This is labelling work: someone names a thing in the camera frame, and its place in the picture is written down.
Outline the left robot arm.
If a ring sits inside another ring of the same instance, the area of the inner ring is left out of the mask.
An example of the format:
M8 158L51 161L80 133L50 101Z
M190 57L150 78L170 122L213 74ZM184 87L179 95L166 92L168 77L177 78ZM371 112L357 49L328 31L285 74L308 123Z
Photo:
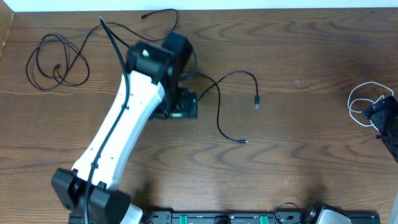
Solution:
M152 117L196 118L196 93L179 87L194 55L187 39L157 46L138 42L122 60L121 85L94 139L71 170L57 169L51 183L63 206L83 223L139 223L143 211L119 190L129 156Z

